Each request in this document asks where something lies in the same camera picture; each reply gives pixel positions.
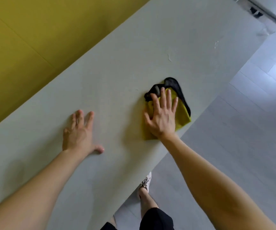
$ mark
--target white table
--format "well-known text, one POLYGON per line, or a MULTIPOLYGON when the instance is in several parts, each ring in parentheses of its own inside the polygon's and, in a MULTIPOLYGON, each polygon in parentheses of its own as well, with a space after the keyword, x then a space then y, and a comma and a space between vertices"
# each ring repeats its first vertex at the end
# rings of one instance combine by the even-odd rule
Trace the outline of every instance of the white table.
POLYGON ((0 123, 0 201, 60 152, 73 111, 93 110, 106 151, 75 171, 48 229, 100 229, 167 153, 141 138, 144 93, 176 78, 195 121, 259 48, 262 28, 232 0, 151 0, 0 123))

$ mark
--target hand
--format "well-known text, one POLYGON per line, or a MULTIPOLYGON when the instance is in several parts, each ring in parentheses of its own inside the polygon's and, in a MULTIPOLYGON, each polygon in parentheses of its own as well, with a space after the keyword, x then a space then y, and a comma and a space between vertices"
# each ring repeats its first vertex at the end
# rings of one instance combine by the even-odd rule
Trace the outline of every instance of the hand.
POLYGON ((92 127, 94 112, 89 112, 89 119, 85 125, 84 112, 78 110, 72 114, 71 128, 65 128, 63 131, 63 151, 69 150, 79 154, 82 159, 91 154, 94 150, 99 153, 104 152, 101 145, 92 144, 92 127))
POLYGON ((151 93, 154 105, 154 115, 150 119, 147 109, 144 109, 144 121, 149 130, 158 139, 162 140, 163 137, 168 135, 175 135, 175 112, 178 104, 178 97, 173 101, 171 99, 171 90, 167 90, 167 97, 165 89, 162 87, 160 90, 160 103, 156 94, 151 93))

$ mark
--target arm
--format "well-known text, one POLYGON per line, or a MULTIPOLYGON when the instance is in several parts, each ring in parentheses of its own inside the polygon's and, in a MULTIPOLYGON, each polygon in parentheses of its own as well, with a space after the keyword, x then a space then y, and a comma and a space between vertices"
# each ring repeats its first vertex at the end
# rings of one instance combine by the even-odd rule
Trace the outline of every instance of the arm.
POLYGON ((186 184, 216 229, 275 229, 276 225, 228 176, 189 148, 175 133, 171 92, 161 90, 161 103, 152 94, 154 116, 144 112, 145 123, 173 156, 186 184))
POLYGON ((77 166, 94 150, 92 144, 94 113, 84 126, 81 110, 72 115, 72 126, 63 132, 63 151, 39 174, 0 203, 0 229, 45 229, 55 202, 77 166))

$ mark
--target cleaning cloth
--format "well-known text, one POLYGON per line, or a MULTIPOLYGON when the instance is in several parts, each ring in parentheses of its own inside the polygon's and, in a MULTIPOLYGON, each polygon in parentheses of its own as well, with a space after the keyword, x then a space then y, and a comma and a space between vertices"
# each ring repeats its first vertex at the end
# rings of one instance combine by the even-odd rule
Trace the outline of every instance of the cleaning cloth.
MULTIPOLYGON (((149 116, 152 119, 154 114, 154 107, 153 107, 151 93, 156 94, 158 99, 160 99, 160 89, 162 87, 166 89, 166 93, 168 89, 171 90, 172 100, 178 97, 178 106, 175 112, 175 131, 177 131, 181 129, 183 126, 185 126, 186 124, 191 122, 191 111, 189 106, 186 103, 183 92, 181 91, 181 87, 178 84, 176 79, 172 77, 168 77, 164 80, 163 84, 153 85, 150 91, 144 95, 145 101, 147 102, 147 109, 148 109, 149 116)), ((144 128, 143 132, 144 132, 145 140, 156 139, 156 137, 152 135, 150 131, 146 129, 146 127, 144 128)))

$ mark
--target yellow panel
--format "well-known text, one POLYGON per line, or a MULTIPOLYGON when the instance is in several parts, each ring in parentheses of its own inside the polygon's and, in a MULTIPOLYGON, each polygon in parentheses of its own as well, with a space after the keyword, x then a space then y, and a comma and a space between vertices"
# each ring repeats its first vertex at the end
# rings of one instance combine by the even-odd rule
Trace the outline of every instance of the yellow panel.
POLYGON ((0 121, 54 76, 53 67, 0 20, 0 121))
POLYGON ((0 0, 0 18, 59 72, 148 0, 0 0))

